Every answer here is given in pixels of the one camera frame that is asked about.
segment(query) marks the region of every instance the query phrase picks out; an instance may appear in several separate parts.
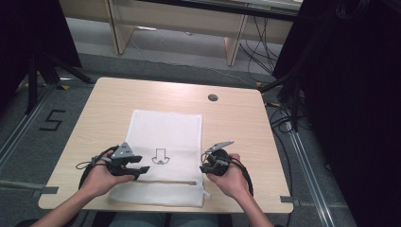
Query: light wood tabletop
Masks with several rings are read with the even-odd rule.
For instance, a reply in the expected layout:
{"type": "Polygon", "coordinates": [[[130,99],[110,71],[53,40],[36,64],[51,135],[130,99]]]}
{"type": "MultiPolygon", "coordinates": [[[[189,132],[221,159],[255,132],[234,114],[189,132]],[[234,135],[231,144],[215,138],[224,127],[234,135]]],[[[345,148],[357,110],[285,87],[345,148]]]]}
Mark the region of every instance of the light wood tabletop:
{"type": "MultiPolygon", "coordinates": [[[[120,145],[126,138],[134,110],[201,114],[201,148],[216,142],[235,141],[225,148],[238,153],[253,181],[254,197],[264,213],[290,213],[292,203],[278,156],[262,96],[256,90],[135,79],[101,78],[91,93],[67,145],[46,186],[58,187],[57,194],[43,194],[39,205],[53,209],[78,190],[83,170],[81,162],[91,160],[106,148],[120,145]],[[210,101],[216,95],[217,101],[210,101]]],[[[226,197],[204,175],[203,207],[167,207],[117,202],[109,194],[92,200],[85,209],[110,211],[242,213],[239,205],[226,197]]]]}

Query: gray floor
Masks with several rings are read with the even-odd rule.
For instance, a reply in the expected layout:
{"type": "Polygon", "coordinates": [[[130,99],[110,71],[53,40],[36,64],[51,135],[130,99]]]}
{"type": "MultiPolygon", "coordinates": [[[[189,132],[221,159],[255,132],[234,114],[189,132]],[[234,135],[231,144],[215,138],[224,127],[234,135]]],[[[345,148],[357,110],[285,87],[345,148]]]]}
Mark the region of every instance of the gray floor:
{"type": "MultiPolygon", "coordinates": [[[[93,79],[107,76],[242,88],[255,88],[256,80],[262,82],[274,80],[257,64],[252,62],[249,65],[249,58],[242,51],[238,53],[235,66],[227,66],[224,42],[220,37],[187,35],[184,32],[159,29],[136,30],[124,55],[116,56],[113,52],[109,25],[73,19],[69,19],[68,23],[82,61],[82,71],[93,79]]],[[[252,48],[257,46],[256,42],[249,44],[252,48]]],[[[270,48],[278,55],[281,45],[270,44],[270,48]]],[[[60,74],[71,79],[63,82],[70,85],[69,89],[56,89],[51,92],[20,144],[1,169],[1,181],[46,184],[50,177],[92,91],[91,86],[86,86],[62,70],[60,74]],[[52,110],[65,111],[65,113],[54,113],[54,117],[62,122],[56,131],[43,131],[41,129],[54,127],[54,123],[45,122],[52,110]]],[[[264,100],[275,102],[279,89],[265,93],[264,100]]],[[[10,102],[7,111],[0,115],[1,145],[6,142],[24,117],[26,98],[27,88],[23,86],[10,102]]],[[[275,111],[275,108],[268,107],[268,116],[271,117],[275,111]]],[[[280,117],[280,114],[275,114],[271,122],[280,117]]],[[[334,223],[336,226],[356,226],[335,179],[323,166],[323,152],[307,119],[303,118],[300,125],[300,136],[330,207],[334,223]]],[[[291,214],[289,226],[322,226],[289,135],[279,131],[277,133],[279,137],[276,137],[276,144],[288,185],[292,184],[292,196],[300,203],[295,206],[291,214]],[[289,166],[285,151],[288,154],[289,166]]],[[[39,218],[47,212],[38,207],[39,198],[32,189],[1,186],[0,190],[2,211],[0,226],[14,226],[23,219],[39,218]]],[[[83,223],[83,226],[90,226],[94,214],[93,211],[82,212],[76,225],[83,223]]],[[[284,226],[288,220],[288,215],[268,214],[268,216],[275,224],[284,226]]],[[[248,226],[243,214],[233,214],[233,221],[235,227],[248,226]]]]}

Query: jeans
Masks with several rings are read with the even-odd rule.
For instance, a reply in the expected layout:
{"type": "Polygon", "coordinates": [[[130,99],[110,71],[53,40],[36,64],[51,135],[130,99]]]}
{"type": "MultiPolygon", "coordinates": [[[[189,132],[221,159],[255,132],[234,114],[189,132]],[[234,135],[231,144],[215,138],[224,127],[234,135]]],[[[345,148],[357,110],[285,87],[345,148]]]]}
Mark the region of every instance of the jeans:
{"type": "MultiPolygon", "coordinates": [[[[117,213],[110,227],[164,227],[163,213],[117,213]]],[[[218,227],[218,216],[214,214],[174,213],[169,227],[218,227]]]]}

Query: person's left arm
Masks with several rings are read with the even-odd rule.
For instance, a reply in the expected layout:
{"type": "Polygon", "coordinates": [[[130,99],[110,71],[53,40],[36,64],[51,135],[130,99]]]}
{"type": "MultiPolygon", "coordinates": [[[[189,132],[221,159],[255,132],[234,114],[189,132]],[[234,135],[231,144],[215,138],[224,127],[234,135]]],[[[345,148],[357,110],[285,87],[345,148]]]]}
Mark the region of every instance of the person's left arm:
{"type": "MultiPolygon", "coordinates": [[[[97,163],[104,164],[104,161],[100,160],[97,163]]],[[[110,174],[107,167],[95,166],[89,172],[79,191],[32,226],[63,226],[91,200],[106,194],[115,185],[133,179],[134,176],[132,175],[115,177],[110,174]]]]}

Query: white cloth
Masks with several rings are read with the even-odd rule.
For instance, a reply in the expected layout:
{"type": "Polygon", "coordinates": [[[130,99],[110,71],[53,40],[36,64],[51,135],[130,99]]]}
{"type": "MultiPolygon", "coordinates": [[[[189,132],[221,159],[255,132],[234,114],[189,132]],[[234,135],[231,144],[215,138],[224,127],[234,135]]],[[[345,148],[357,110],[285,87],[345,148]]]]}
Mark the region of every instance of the white cloth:
{"type": "Polygon", "coordinates": [[[139,164],[150,166],[138,181],[117,185],[117,201],[166,206],[203,205],[201,115],[135,110],[126,138],[139,164]]]}

